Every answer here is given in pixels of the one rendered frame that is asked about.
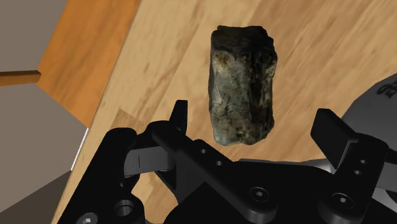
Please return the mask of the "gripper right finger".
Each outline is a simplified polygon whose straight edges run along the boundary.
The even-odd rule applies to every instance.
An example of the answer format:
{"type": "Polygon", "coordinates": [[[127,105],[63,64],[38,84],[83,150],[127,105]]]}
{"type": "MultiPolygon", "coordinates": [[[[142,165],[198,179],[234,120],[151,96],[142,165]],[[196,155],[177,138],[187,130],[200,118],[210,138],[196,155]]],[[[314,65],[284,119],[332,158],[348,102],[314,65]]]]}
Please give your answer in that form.
{"type": "Polygon", "coordinates": [[[372,198],[388,145],[324,108],[317,110],[310,136],[335,169],[319,196],[320,217],[327,224],[397,224],[397,212],[372,198]]]}

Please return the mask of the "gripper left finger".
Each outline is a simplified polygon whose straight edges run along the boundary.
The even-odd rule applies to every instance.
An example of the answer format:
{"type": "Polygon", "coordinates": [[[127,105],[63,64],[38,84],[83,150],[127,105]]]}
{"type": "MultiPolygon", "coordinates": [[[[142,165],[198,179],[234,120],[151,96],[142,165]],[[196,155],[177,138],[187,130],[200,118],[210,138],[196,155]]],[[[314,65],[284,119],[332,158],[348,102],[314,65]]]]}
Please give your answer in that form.
{"type": "Polygon", "coordinates": [[[164,224],[273,221],[278,203],[259,165],[233,162],[190,139],[187,107],[178,100],[169,120],[152,122],[141,134],[109,130],[58,224],[146,224],[143,203],[132,194],[145,172],[154,172],[178,202],[164,224]]]}

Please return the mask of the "dark grey rough stone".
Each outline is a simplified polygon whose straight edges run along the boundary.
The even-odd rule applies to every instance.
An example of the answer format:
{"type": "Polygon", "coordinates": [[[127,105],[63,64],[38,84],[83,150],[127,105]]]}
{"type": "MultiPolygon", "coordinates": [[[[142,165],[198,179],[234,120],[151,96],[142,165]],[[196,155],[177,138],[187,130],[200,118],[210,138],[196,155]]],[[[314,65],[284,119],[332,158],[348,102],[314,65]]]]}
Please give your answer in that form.
{"type": "Polygon", "coordinates": [[[209,114],[214,140],[253,145],[273,129],[274,40],[259,25],[220,25],[211,34],[209,114]]]}

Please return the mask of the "light wooden table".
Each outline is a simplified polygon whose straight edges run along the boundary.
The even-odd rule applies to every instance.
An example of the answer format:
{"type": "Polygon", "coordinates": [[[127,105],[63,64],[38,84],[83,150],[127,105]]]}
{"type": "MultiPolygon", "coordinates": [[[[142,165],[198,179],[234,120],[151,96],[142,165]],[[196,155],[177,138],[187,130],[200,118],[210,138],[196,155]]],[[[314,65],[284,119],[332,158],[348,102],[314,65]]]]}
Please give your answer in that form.
{"type": "Polygon", "coordinates": [[[138,131],[189,102],[190,138],[214,145],[209,119],[210,37],[219,25],[260,25],[278,55],[275,127],[254,146],[220,146],[232,160],[321,158],[310,138],[318,108],[343,115],[397,73],[397,0],[67,0],[34,88],[82,124],[55,195],[14,206],[0,224],[57,224],[105,133],[138,131]]]}

